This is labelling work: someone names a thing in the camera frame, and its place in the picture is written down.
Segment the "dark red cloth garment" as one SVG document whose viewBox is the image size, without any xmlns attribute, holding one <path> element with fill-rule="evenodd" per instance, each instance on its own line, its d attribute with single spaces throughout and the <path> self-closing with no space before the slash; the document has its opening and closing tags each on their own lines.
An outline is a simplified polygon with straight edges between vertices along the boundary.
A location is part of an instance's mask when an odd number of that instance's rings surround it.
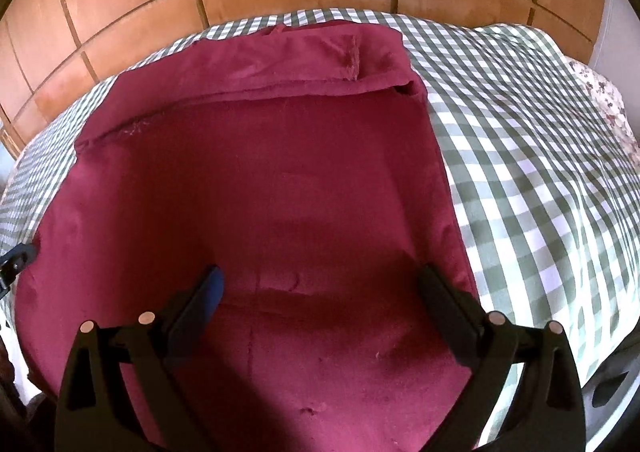
<svg viewBox="0 0 640 452">
<path fill-rule="evenodd" d="M 416 291 L 474 290 L 426 89 L 401 34 L 331 21 L 203 40 L 119 75 L 18 279 L 57 394 L 82 322 L 224 295 L 168 368 L 225 451 L 415 451 L 469 373 Z"/>
</svg>

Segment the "green white checkered bedsheet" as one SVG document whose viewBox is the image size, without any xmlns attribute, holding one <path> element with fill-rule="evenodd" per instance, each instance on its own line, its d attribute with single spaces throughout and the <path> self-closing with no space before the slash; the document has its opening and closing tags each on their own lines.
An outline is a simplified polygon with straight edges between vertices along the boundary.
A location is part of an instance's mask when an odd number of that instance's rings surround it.
<svg viewBox="0 0 640 452">
<path fill-rule="evenodd" d="M 93 87 L 29 142 L 2 195 L 2 247 L 31 242 L 39 252 L 37 229 L 76 162 L 76 139 L 119 75 L 203 40 L 331 21 L 401 34 L 426 89 L 473 273 L 467 292 L 524 327 L 560 322 L 588 380 L 639 319 L 639 175 L 559 47 L 528 27 L 467 29 L 334 8 L 178 38 Z"/>
</svg>

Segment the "floral patterned pillow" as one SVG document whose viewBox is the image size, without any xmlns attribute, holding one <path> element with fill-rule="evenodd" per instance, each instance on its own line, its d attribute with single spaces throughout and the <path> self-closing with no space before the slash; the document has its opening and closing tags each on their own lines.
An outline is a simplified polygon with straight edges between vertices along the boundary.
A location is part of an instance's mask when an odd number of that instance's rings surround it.
<svg viewBox="0 0 640 452">
<path fill-rule="evenodd" d="M 593 71 L 582 62 L 570 57 L 565 57 L 565 59 L 570 70 L 598 106 L 606 124 L 612 129 L 620 146 L 634 163 L 634 167 L 639 168 L 639 144 L 631 131 L 620 91 L 609 79 Z"/>
</svg>

